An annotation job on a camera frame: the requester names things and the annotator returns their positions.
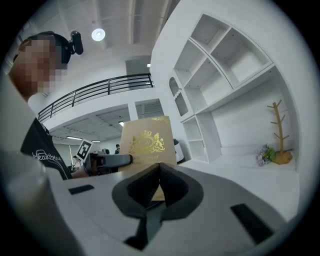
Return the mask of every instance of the white built-in shelving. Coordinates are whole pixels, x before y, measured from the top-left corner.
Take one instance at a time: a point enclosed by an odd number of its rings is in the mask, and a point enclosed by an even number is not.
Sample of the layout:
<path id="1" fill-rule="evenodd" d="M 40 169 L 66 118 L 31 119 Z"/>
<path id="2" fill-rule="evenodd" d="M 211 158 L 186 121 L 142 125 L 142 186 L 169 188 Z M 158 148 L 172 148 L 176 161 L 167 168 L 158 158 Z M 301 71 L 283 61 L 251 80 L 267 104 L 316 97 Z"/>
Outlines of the white built-in shelving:
<path id="1" fill-rule="evenodd" d="M 281 93 L 274 92 L 275 84 L 286 87 L 284 80 L 279 79 L 281 75 L 275 64 L 251 38 L 206 14 L 199 17 L 173 70 L 180 85 L 179 89 L 175 87 L 174 90 L 184 95 L 185 106 L 191 108 L 180 119 L 191 156 L 207 163 L 223 155 L 215 124 L 215 110 L 261 85 L 270 85 L 272 93 L 282 99 Z M 248 108 L 254 108 L 250 103 L 247 105 Z M 246 103 L 242 102 L 239 107 L 245 108 Z M 230 108 L 228 111 L 237 111 L 234 107 Z M 243 159 L 246 162 L 251 158 L 246 156 Z M 255 163 L 248 163 L 248 166 L 255 166 Z"/>

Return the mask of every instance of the balcony railing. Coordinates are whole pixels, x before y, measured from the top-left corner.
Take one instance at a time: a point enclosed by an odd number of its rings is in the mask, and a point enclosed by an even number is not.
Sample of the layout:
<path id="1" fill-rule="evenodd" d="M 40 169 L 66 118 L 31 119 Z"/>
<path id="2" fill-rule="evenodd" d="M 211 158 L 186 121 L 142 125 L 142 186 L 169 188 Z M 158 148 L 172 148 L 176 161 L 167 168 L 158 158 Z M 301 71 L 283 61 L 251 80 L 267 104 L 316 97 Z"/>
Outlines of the balcony railing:
<path id="1" fill-rule="evenodd" d="M 152 87 L 154 86 L 150 73 L 124 75 L 94 82 L 64 95 L 46 106 L 38 113 L 38 120 L 44 122 L 61 111 L 99 97 Z"/>

